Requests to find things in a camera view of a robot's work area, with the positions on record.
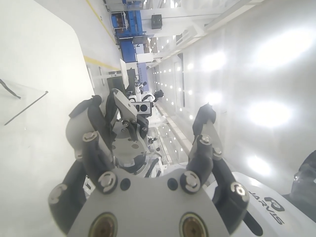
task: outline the robotic hand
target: robotic hand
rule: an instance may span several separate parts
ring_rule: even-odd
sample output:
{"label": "robotic hand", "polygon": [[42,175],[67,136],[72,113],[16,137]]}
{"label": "robotic hand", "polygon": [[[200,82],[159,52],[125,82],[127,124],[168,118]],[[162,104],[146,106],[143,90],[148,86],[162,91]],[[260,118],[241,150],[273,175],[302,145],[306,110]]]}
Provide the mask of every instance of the robotic hand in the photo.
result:
{"label": "robotic hand", "polygon": [[[210,105],[194,121],[186,169],[149,179],[139,176],[147,165],[146,119],[118,90],[107,99],[105,117],[98,103],[90,100],[72,115],[66,135],[77,160],[49,196],[52,216],[67,236],[225,237],[236,230],[249,194],[221,157]],[[118,110],[123,122],[116,133]],[[218,186],[211,200],[202,185],[212,172]],[[86,175],[96,187],[88,199],[82,188]]]}

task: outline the ceiling light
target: ceiling light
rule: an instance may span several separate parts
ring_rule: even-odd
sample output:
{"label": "ceiling light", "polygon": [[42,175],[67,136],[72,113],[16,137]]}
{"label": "ceiling light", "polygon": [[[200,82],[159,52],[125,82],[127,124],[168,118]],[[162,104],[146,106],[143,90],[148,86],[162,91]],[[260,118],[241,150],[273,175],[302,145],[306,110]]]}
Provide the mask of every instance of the ceiling light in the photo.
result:
{"label": "ceiling light", "polygon": [[307,29],[283,33],[260,47],[257,53],[257,63],[268,68],[288,63],[309,49],[314,38],[315,34]]}
{"label": "ceiling light", "polygon": [[247,163],[251,169],[253,169],[255,172],[261,175],[270,174],[271,169],[269,165],[259,157],[256,157],[256,156],[250,157],[247,160]]}
{"label": "ceiling light", "polygon": [[212,71],[220,69],[226,63],[226,56],[223,52],[216,52],[203,59],[203,69]]}
{"label": "ceiling light", "polygon": [[207,103],[209,103],[210,105],[215,105],[215,104],[220,103],[221,99],[222,99],[222,95],[221,93],[218,93],[218,92],[212,92],[206,98]]}
{"label": "ceiling light", "polygon": [[257,125],[275,127],[286,123],[290,119],[291,111],[280,103],[268,101],[250,106],[249,116]]}

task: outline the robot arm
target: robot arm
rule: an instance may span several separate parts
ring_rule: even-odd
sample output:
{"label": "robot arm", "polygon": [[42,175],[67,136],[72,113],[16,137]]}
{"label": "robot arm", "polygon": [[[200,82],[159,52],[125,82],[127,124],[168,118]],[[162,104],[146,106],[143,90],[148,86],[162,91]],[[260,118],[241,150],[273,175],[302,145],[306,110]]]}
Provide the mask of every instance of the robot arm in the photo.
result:
{"label": "robot arm", "polygon": [[[144,143],[145,148],[142,145],[148,131],[146,121],[140,117],[135,120],[133,112],[128,111],[129,103],[118,95],[119,92],[114,93],[113,97],[121,111],[123,124],[115,140],[110,142],[112,147],[109,148],[110,144],[104,141],[103,133],[106,131],[104,127],[114,128],[109,122],[115,109],[107,113],[106,124],[96,116],[89,118],[94,130],[81,136],[82,155],[76,161],[82,164],[80,169],[75,169],[77,165],[71,168],[66,178],[71,175],[73,180],[64,180],[49,197],[52,215],[61,230],[69,237],[189,237],[192,233],[195,236],[209,236],[209,233],[229,236],[246,213],[249,195],[241,184],[235,182],[221,153],[216,152],[212,145],[214,136],[209,130],[210,116],[204,116],[206,121],[194,126],[198,131],[194,131],[196,137],[186,169],[177,169],[156,178],[142,178],[133,175],[128,167],[118,168],[115,161],[128,161],[135,155],[134,159],[140,158],[141,162],[144,162],[143,157],[148,158],[147,144]],[[197,120],[200,122],[202,117],[198,115]],[[112,159],[104,149],[113,152]],[[211,201],[202,185],[212,172],[218,188]],[[72,189],[78,189],[81,183],[83,185],[83,175],[90,178],[96,190],[84,203],[74,202],[81,200]]]}

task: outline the metal plate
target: metal plate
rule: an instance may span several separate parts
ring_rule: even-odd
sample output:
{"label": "metal plate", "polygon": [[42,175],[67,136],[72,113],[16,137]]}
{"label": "metal plate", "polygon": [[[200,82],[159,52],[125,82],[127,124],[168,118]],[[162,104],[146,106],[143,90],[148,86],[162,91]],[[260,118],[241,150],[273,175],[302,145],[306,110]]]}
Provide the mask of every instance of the metal plate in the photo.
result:
{"label": "metal plate", "polygon": [[[157,178],[141,178],[122,169],[114,169],[118,176],[116,190],[103,195],[94,191],[74,222],[68,237],[88,236],[90,225],[104,212],[112,213],[118,221],[117,237],[126,236],[180,236],[179,224],[187,212],[198,215],[206,225],[208,236],[229,236],[212,200],[201,189],[194,195],[186,194],[179,178],[184,169],[177,169]],[[120,189],[120,182],[129,178],[127,191]],[[178,188],[171,191],[169,178],[175,178]]]}

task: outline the white robot body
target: white robot body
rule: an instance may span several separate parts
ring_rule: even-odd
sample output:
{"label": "white robot body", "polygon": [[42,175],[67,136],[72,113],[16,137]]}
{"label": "white robot body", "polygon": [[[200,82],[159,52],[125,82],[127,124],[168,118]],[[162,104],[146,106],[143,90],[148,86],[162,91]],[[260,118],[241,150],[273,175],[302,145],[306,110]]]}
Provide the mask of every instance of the white robot body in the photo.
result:
{"label": "white robot body", "polygon": [[[315,235],[316,224],[283,196],[256,179],[238,172],[233,172],[233,175],[236,181],[244,185],[249,191],[250,202],[247,210],[263,232],[262,235],[254,234],[242,221],[232,234],[233,237]],[[217,182],[215,181],[206,189],[210,198],[213,197],[216,187]]]}

